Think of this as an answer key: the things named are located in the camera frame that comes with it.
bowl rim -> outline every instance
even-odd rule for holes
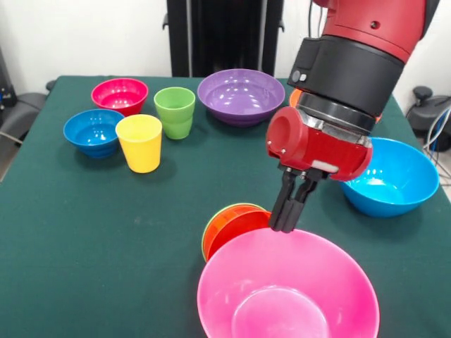
[[[417,205],[417,204],[421,204],[425,201],[427,201],[428,199],[430,199],[436,192],[438,187],[440,186],[440,176],[438,174],[437,168],[434,166],[434,164],[429,160],[429,158],[427,158],[427,156],[420,150],[418,150],[417,148],[415,148],[414,146],[411,146],[407,143],[398,141],[396,139],[388,139],[387,137],[371,137],[371,141],[373,139],[377,139],[378,141],[384,141],[384,142],[391,142],[391,143],[398,143],[401,144],[407,148],[410,148],[412,150],[415,150],[417,153],[419,153],[422,157],[424,157],[428,163],[430,164],[430,166],[432,166],[432,168],[434,168],[434,172],[435,172],[435,187],[434,189],[432,189],[431,193],[429,193],[426,197],[419,199],[417,201],[413,201],[413,202],[408,202],[408,203],[393,203],[393,202],[387,202],[387,201],[383,201],[381,199],[376,199],[376,198],[372,198],[372,197],[368,197],[367,195],[362,194],[361,192],[357,191],[351,184],[350,182],[354,181],[350,180],[350,181],[346,181],[346,182],[341,182],[342,185],[345,185],[346,188],[352,190],[353,192],[355,192],[356,194],[366,198],[366,199],[370,199],[372,201],[376,201],[378,203],[382,203],[382,204],[387,204],[390,206],[413,206],[413,205]]]
[[[108,143],[110,143],[110,142],[114,142],[114,141],[116,141],[116,140],[118,139],[118,135],[116,134],[116,126],[115,126],[115,128],[114,128],[115,137],[113,137],[112,139],[109,139],[108,141],[105,141],[105,142],[102,142],[102,143],[98,143],[98,144],[84,144],[84,143],[79,143],[79,142],[76,142],[76,141],[72,140],[70,137],[68,137],[68,135],[66,134],[66,128],[67,128],[68,123],[69,123],[71,120],[73,120],[74,118],[76,118],[76,117],[78,117],[78,116],[80,116],[80,115],[84,115],[84,114],[86,114],[86,113],[91,113],[91,112],[93,112],[93,111],[96,111],[96,112],[98,112],[98,111],[108,111],[109,113],[115,113],[116,115],[119,115],[119,117],[121,118],[119,121],[121,121],[121,120],[123,120],[123,119],[125,118],[125,116],[122,115],[121,113],[119,113],[118,111],[114,111],[114,110],[112,110],[112,109],[105,109],[105,108],[88,109],[87,111],[82,111],[82,112],[80,112],[80,113],[77,113],[77,114],[75,114],[74,116],[71,116],[71,117],[66,121],[66,123],[64,123],[64,126],[63,126],[63,135],[64,135],[64,137],[65,137],[70,143],[72,143],[72,144],[74,144],[74,145],[76,145],[76,146],[103,146],[103,145],[108,144]]]
[[[268,109],[265,109],[264,112],[260,112],[260,113],[256,113],[256,114],[250,114],[250,115],[260,115],[260,114],[264,115],[265,113],[274,111],[275,109],[277,109],[277,107],[279,107],[279,106],[285,101],[285,96],[286,96],[285,88],[284,88],[283,84],[280,83],[280,81],[277,80],[274,76],[271,76],[271,75],[269,75],[269,74],[263,73],[263,72],[261,72],[261,71],[259,71],[259,70],[255,70],[255,69],[247,69],[247,68],[231,68],[231,69],[220,70],[220,71],[218,71],[218,72],[215,72],[215,73],[213,73],[213,74],[210,74],[209,76],[205,77],[205,78],[199,83],[199,85],[197,86],[197,97],[199,97],[199,100],[200,100],[200,101],[202,102],[202,104],[203,104],[204,106],[206,106],[208,109],[213,109],[213,110],[215,110],[215,111],[217,111],[217,112],[219,112],[219,113],[221,113],[221,114],[225,114],[225,115],[234,115],[234,114],[226,113],[226,112],[224,112],[224,111],[220,111],[220,110],[218,110],[217,108],[210,107],[210,105],[206,104],[205,101],[203,100],[202,96],[199,94],[199,89],[202,87],[202,85],[204,85],[204,83],[205,83],[210,77],[216,76],[217,74],[221,74],[221,73],[228,73],[228,72],[231,72],[231,71],[234,71],[234,70],[244,70],[244,71],[250,72],[250,73],[258,73],[258,74],[262,74],[263,76],[265,76],[265,77],[267,77],[267,78],[273,80],[273,81],[276,83],[276,86],[279,86],[279,87],[282,89],[283,95],[281,95],[281,98],[280,98],[280,100],[279,100],[280,102],[278,102],[276,105],[274,105],[274,106],[272,106],[272,107],[270,107],[270,108],[268,108]]]
[[[243,236],[250,236],[253,232],[256,232],[256,231],[260,231],[260,232],[267,231],[267,232],[270,232],[270,231],[273,231],[273,230],[272,230],[272,229],[269,229],[269,228],[252,230],[252,231],[250,231],[250,232],[246,232],[245,234],[241,234],[240,236],[235,237],[234,239],[231,239],[229,242],[225,243],[221,248],[219,248],[219,250],[218,250],[218,251],[217,251],[217,252],[209,259],[209,261],[206,262],[204,268],[202,269],[202,272],[201,272],[201,275],[200,275],[200,278],[199,278],[199,283],[197,284],[197,297],[196,297],[196,302],[197,302],[197,313],[199,314],[200,322],[201,322],[201,324],[202,324],[202,327],[203,327],[203,329],[204,329],[204,332],[206,333],[206,335],[207,335],[208,337],[210,337],[210,332],[207,330],[207,326],[206,326],[206,323],[205,323],[205,317],[201,314],[200,307],[199,307],[199,304],[200,304],[200,297],[201,297],[201,294],[200,294],[200,286],[201,286],[201,284],[204,283],[204,279],[206,278],[206,277],[205,277],[205,275],[206,275],[206,274],[205,274],[205,271],[207,271],[207,268],[208,268],[211,264],[214,264],[215,260],[217,259],[217,258],[215,258],[215,257],[219,257],[220,255],[218,255],[218,254],[219,254],[221,251],[224,251],[225,249],[227,249],[228,246],[230,246],[234,241],[239,240],[239,238],[242,238]],[[374,310],[375,310],[375,312],[376,312],[376,318],[375,318],[375,332],[373,333],[373,338],[377,338],[378,333],[379,333],[379,329],[380,329],[380,326],[381,326],[381,308],[380,308],[380,306],[379,306],[379,301],[378,301],[378,297],[377,297],[377,294],[376,294],[376,290],[374,289],[374,286],[373,286],[373,284],[371,283],[371,280],[369,279],[368,275],[365,273],[365,270],[363,269],[363,267],[361,267],[361,266],[358,264],[358,262],[357,262],[357,261],[356,261],[349,253],[347,253],[344,249],[340,248],[340,247],[339,247],[337,244],[335,244],[334,242],[332,242],[332,241],[330,241],[330,240],[328,240],[328,239],[326,239],[326,238],[324,238],[324,237],[322,237],[322,236],[319,236],[318,234],[314,234],[313,232],[308,232],[308,231],[301,230],[301,229],[294,229],[293,232],[298,232],[298,233],[300,233],[300,234],[304,234],[304,235],[307,235],[307,236],[309,236],[309,237],[315,237],[315,238],[318,239],[320,242],[324,242],[324,243],[326,243],[327,245],[331,245],[332,247],[334,247],[334,249],[337,249],[338,252],[344,254],[346,257],[348,257],[348,258],[350,259],[351,264],[352,264],[354,267],[356,267],[357,270],[361,273],[361,276],[364,278],[365,284],[366,284],[367,286],[369,286],[369,289],[371,290],[371,298],[373,299],[373,304],[374,304],[374,306],[375,306]]]
[[[100,82],[96,87],[94,87],[94,89],[91,91],[91,100],[92,100],[92,102],[94,102],[94,103],[95,103],[98,107],[100,107],[100,108],[111,110],[111,107],[104,106],[103,104],[100,104],[100,103],[94,98],[94,93],[95,93],[95,91],[96,91],[100,86],[102,86],[102,85],[104,85],[104,84],[106,84],[106,83],[114,82],[114,81],[118,81],[118,80],[127,80],[127,81],[131,81],[131,82],[138,82],[138,83],[140,83],[141,85],[144,85],[144,88],[146,89],[145,95],[144,95],[139,101],[135,102],[134,104],[130,104],[128,107],[123,107],[123,108],[121,108],[121,109],[137,106],[138,104],[141,104],[143,101],[145,101],[145,100],[147,99],[147,97],[149,96],[149,87],[148,87],[147,84],[145,84],[143,81],[134,79],[134,78],[132,78],[132,77],[115,77],[115,78],[113,78],[113,79],[110,79],[110,80],[106,80],[106,81]]]

table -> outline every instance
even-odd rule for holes
[[[280,189],[282,172],[265,150],[268,123],[228,127],[200,102],[187,139],[163,138],[154,173],[130,172],[121,152],[86,158],[63,125],[94,108],[90,92],[106,79],[58,79],[0,186],[2,338],[204,337],[196,292],[207,220],[241,201],[271,209]],[[142,80],[151,114],[158,90],[196,90],[200,81]],[[374,135],[418,146],[393,99]],[[299,226],[366,271],[380,302],[380,338],[451,337],[450,215],[440,188],[404,216],[368,218],[329,181],[310,196]]]

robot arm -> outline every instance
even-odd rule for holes
[[[369,134],[439,0],[314,0],[328,8],[323,36],[304,39],[288,84],[303,91],[280,109],[266,135],[284,170],[270,225],[294,229],[324,178],[352,180],[371,160]],[[304,179],[292,197],[295,179]]]

red bowl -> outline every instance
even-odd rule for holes
[[[130,78],[112,79],[97,85],[91,99],[99,108],[112,109],[124,116],[139,114],[149,95],[145,83]]]

cable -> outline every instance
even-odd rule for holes
[[[442,123],[443,123],[443,116],[440,117],[440,120],[438,121],[437,127],[435,128],[436,131],[438,131],[438,130],[441,128]],[[440,156],[440,152],[439,152],[439,151],[435,151],[435,148],[437,147],[437,142],[438,142],[438,138],[434,141],[434,143],[432,143],[432,149],[431,149],[432,154],[433,154],[434,152],[437,153],[437,158],[435,159],[435,166],[437,166],[437,163],[438,163],[438,157]]]
[[[310,0],[309,6],[309,37],[311,37],[311,10],[313,8],[313,0]]]
[[[14,142],[17,142],[19,144],[23,144],[22,141],[20,141],[19,139],[16,139],[14,136],[11,136],[10,134],[6,134],[5,132],[0,132],[0,136],[5,136],[7,139],[10,139]]]
[[[321,36],[319,30],[321,29],[321,21],[323,20],[323,7],[321,7],[321,12],[319,13],[319,21],[318,21],[318,38]]]
[[[427,155],[431,156],[430,151],[428,151],[427,149],[423,149],[423,150]],[[446,173],[447,176],[443,175],[443,174],[439,174],[439,175],[443,178],[447,178],[447,179],[451,180],[451,173],[448,171],[448,169],[445,166],[443,166],[440,162],[437,162],[437,166],[440,167],[440,169],[442,169],[443,172]]]
[[[444,119],[439,131],[436,132],[434,137],[431,138],[432,131],[435,129],[435,125],[445,114],[446,114],[445,119]],[[448,122],[450,115],[451,115],[451,108],[447,107],[439,116],[437,116],[437,118],[434,120],[431,127],[429,128],[428,136],[426,138],[426,143],[424,144],[423,149],[429,148],[429,146],[439,137],[439,135],[442,133],[443,129],[445,129],[446,123]]]

